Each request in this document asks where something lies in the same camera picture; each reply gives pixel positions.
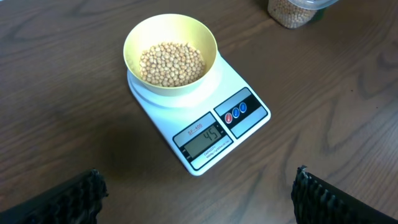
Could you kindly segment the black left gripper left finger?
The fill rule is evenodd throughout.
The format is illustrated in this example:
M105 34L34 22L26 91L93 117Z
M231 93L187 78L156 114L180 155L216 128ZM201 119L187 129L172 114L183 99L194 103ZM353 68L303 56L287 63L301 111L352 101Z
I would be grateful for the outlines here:
M1 212L7 224L96 224L108 196L104 177L90 169Z

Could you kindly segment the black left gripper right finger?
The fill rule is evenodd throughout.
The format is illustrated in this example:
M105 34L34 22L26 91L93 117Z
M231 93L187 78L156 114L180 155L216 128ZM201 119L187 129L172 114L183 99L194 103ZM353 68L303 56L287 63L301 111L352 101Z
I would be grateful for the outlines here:
M297 168L291 199L297 224L397 224L397 220Z

